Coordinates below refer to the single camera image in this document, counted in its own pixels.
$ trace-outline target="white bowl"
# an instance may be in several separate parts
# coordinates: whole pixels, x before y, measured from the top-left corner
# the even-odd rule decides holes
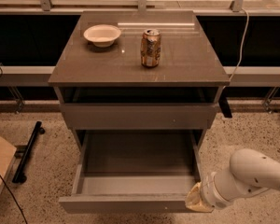
[[[84,32],[84,37],[93,42],[96,47],[106,48],[119,38],[121,30],[112,25],[92,26]]]

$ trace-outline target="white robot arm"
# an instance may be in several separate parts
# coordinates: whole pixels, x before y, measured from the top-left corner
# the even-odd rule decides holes
[[[231,155],[230,167],[197,183],[186,198],[186,207],[212,212],[232,205],[236,199],[254,197],[269,189],[280,191],[280,163],[245,148]]]

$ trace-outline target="soda can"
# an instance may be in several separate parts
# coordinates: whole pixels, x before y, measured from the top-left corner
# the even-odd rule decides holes
[[[146,29],[141,41],[141,64],[156,67],[161,55],[161,34],[157,29]]]

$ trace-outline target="black metal stand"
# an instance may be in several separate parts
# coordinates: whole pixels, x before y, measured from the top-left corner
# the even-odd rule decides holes
[[[227,101],[227,98],[226,98],[225,89],[221,93],[221,96],[218,100],[218,104],[221,108],[221,111],[222,111],[224,117],[225,118],[232,118],[232,112],[231,112],[230,105],[228,104],[228,101]]]
[[[28,161],[30,152],[31,152],[32,147],[35,143],[35,140],[37,138],[38,133],[41,133],[41,134],[45,133],[45,130],[43,128],[41,128],[41,121],[38,121],[35,124],[35,128],[34,128],[32,134],[30,136],[27,147],[24,150],[24,153],[22,155],[22,158],[21,158],[20,164],[18,166],[17,172],[12,179],[13,183],[24,183],[27,180],[27,177],[26,177],[26,175],[23,171],[24,171],[25,164]]]

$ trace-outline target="speckled floor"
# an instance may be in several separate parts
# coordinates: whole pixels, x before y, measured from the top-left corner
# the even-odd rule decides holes
[[[18,115],[10,111],[0,113],[0,135],[16,146],[28,141],[37,120],[41,120],[46,129],[35,143],[25,172],[27,181],[22,185],[11,183],[17,163],[7,181],[28,223],[280,223],[280,192],[277,191],[254,199],[238,200],[235,205],[211,214],[65,213],[58,199],[71,193],[79,151],[61,113],[53,107],[42,105],[33,109],[27,105]],[[254,148],[280,161],[280,112],[266,113],[260,105],[259,109],[243,112],[249,110],[248,107],[249,104],[231,105],[236,111],[233,119],[217,114],[200,149],[203,174],[225,167],[230,154],[242,147]],[[7,189],[0,196],[0,223],[23,223]]]

